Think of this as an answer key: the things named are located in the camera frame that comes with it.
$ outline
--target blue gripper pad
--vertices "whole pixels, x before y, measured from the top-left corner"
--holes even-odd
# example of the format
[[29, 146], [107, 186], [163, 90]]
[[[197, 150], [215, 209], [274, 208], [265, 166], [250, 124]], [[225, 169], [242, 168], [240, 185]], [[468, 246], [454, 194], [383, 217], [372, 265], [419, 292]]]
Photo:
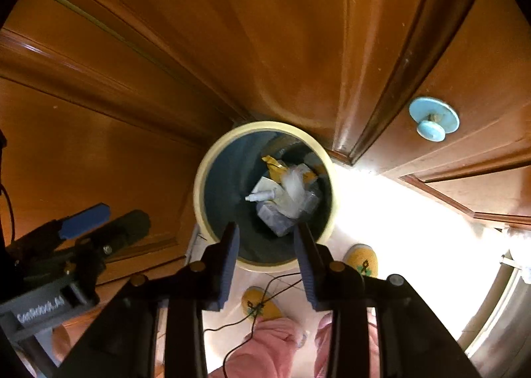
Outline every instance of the blue gripper pad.
[[315, 277], [306, 247], [302, 240], [299, 227], [295, 227], [295, 255], [297, 257], [299, 268], [301, 270], [302, 283], [306, 292], [306, 299], [310, 302], [314, 310], [318, 309], [317, 296], [315, 295]]
[[96, 204], [82, 212], [63, 219], [63, 225], [59, 230], [59, 237], [63, 240], [75, 239], [76, 237], [103, 225], [108, 222], [110, 218], [111, 208], [103, 203]]
[[238, 251], [240, 249], [240, 227], [234, 226], [233, 236], [228, 245], [227, 255], [223, 263], [223, 270], [221, 272], [220, 292], [218, 298], [219, 309], [222, 309], [225, 302], [229, 298], [230, 284], [234, 274], [234, 267], [236, 259], [238, 258]]

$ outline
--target blue knob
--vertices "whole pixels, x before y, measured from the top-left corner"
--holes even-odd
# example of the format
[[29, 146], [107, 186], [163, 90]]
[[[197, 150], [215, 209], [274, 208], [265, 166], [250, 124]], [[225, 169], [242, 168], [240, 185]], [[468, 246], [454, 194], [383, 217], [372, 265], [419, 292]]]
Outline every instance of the blue knob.
[[431, 142], [441, 142], [446, 134], [459, 128], [459, 116], [455, 109], [439, 99], [427, 96], [416, 98], [410, 104], [410, 115], [418, 124], [418, 134]]

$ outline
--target cabinet door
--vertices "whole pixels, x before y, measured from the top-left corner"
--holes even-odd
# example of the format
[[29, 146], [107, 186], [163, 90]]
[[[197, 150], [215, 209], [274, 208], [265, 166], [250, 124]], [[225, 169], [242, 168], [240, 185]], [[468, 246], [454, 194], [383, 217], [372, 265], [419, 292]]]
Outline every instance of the cabinet door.
[[[99, 283], [184, 256], [195, 223], [190, 191], [203, 148], [3, 78], [0, 119], [7, 137], [2, 183], [13, 204], [17, 239], [49, 220], [103, 202], [113, 219], [133, 209], [145, 211], [151, 229], [110, 258]], [[4, 203], [0, 216], [9, 244]]]
[[479, 219], [531, 223], [531, 27], [514, 0], [475, 0], [413, 98], [451, 105], [442, 142], [416, 132], [408, 105], [356, 166], [384, 173]]
[[473, 2], [67, 1], [185, 69], [225, 111], [293, 124], [342, 160], [366, 143], [362, 132], [381, 95], [419, 85]]

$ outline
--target person's leg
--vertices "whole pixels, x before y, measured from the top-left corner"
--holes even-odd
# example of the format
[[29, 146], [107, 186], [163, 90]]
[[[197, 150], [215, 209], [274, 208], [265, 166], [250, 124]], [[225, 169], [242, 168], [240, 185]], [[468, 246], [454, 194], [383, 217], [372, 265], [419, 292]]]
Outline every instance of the person's leg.
[[[378, 259], [376, 253], [366, 244], [355, 244], [343, 258], [343, 262], [358, 270], [364, 276], [378, 277]], [[370, 377], [380, 376], [380, 350], [378, 348], [378, 327], [376, 317], [367, 311], [368, 347], [370, 362]], [[315, 335], [317, 357], [315, 359], [315, 378], [325, 378], [328, 370], [328, 354], [330, 353], [330, 339], [332, 337], [332, 313], [326, 314], [319, 322]]]
[[[378, 327], [376, 317], [367, 312], [368, 322], [368, 349], [369, 349], [369, 370], [371, 378], [380, 377], [380, 350], [378, 348]], [[330, 353], [330, 339], [332, 338], [332, 312], [326, 314], [319, 322], [317, 334], [315, 335], [315, 346], [317, 347], [317, 357], [314, 365], [315, 378], [325, 378], [328, 370], [328, 354]]]
[[[249, 288], [242, 297], [244, 313], [248, 315], [260, 303], [264, 291]], [[302, 337], [300, 326], [282, 316], [280, 309], [267, 302], [258, 311], [254, 335], [245, 345], [230, 355], [225, 363], [228, 378], [289, 378], [293, 356]], [[222, 367], [209, 378], [225, 378]]]

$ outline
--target yellow paper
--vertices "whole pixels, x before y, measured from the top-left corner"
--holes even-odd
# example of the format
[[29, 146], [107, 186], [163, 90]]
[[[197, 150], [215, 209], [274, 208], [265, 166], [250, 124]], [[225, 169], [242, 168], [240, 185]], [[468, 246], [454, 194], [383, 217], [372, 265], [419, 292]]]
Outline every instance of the yellow paper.
[[272, 156], [264, 156], [262, 160], [267, 164], [267, 169], [269, 170], [269, 176], [273, 182], [281, 184], [282, 175], [288, 171], [288, 167], [283, 166]]
[[306, 164], [299, 164], [297, 169], [302, 174], [304, 184], [312, 184], [317, 180], [317, 175]]

